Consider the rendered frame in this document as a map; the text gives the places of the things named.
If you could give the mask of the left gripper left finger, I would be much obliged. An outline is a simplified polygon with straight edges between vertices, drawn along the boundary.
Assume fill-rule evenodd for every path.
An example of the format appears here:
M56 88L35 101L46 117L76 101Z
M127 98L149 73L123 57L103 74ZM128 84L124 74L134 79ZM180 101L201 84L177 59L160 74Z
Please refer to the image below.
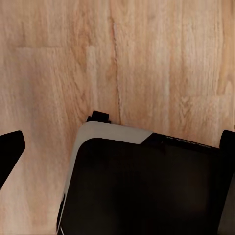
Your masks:
M0 136L0 189L25 149L21 130Z

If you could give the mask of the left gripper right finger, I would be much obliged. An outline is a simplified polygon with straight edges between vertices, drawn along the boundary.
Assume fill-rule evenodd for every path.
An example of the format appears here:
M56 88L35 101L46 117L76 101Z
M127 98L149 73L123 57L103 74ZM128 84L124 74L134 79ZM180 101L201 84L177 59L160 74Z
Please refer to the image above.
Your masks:
M235 170L235 132L224 130L219 148Z

